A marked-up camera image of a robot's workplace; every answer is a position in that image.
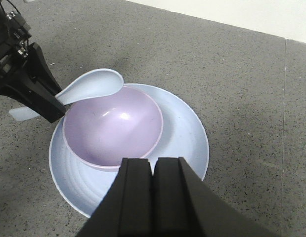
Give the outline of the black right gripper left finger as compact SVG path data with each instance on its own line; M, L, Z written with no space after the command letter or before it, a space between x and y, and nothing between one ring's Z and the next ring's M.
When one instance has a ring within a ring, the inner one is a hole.
M78 237L152 235L152 172L143 158L124 158L106 196Z

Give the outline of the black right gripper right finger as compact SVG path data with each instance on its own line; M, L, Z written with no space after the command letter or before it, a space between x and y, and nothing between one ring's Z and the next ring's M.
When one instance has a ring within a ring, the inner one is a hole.
M159 158L154 169L158 237L274 237L215 195L186 160Z

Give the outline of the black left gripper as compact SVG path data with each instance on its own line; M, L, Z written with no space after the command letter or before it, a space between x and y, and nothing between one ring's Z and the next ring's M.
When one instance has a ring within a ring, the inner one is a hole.
M12 98L53 123L66 108L55 98L62 89L37 43L29 46L29 25L20 11L6 12L0 0L0 95Z

